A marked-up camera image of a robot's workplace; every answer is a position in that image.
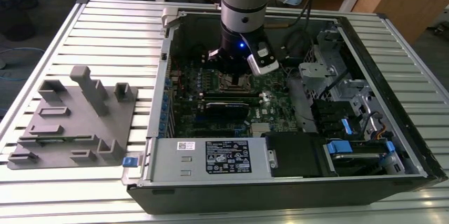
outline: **floor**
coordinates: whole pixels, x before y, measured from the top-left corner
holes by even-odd
[[[199,3],[202,0],[170,0]],[[38,7],[29,10],[29,17],[35,27],[35,36],[22,42],[10,42],[0,35],[0,50],[10,47],[35,47],[45,49],[63,22],[75,0],[38,0]],[[443,86],[449,87],[449,40],[436,37],[427,30],[414,44],[414,49]],[[37,51],[14,50],[0,54],[6,68],[0,70],[0,77],[26,78],[41,57]],[[22,81],[0,79],[0,119],[10,106],[22,87]]]

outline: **metal bracket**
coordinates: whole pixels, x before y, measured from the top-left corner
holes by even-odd
[[[171,26],[170,22],[177,19],[177,8],[175,7],[166,7],[162,10],[162,27],[169,28]]]

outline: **white sticker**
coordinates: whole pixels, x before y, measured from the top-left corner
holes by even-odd
[[[266,57],[267,56],[267,50],[266,48],[260,49],[258,52],[256,52],[258,56],[259,57]]]
[[[177,150],[194,150],[194,142],[193,141],[178,141]]]

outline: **aluminum slotted surface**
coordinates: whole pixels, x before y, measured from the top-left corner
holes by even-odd
[[[163,7],[211,9],[210,5],[90,0],[74,10],[62,39],[42,67],[42,79],[73,85],[67,74],[74,64],[87,65],[103,85],[127,82],[138,87],[127,152],[142,151],[162,37]],[[272,13],[296,13],[270,9]],[[446,93],[426,72],[399,36],[372,14],[344,15],[376,63],[428,148],[449,171],[449,106]],[[35,110],[39,95],[30,89],[0,142],[0,223],[91,223],[171,221],[175,223],[449,223],[449,182],[419,192],[404,192],[358,207],[165,215],[143,213],[125,191],[122,167],[9,170],[7,154]]]

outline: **warning label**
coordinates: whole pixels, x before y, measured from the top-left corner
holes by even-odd
[[[205,171],[209,174],[249,173],[247,141],[206,141]]]

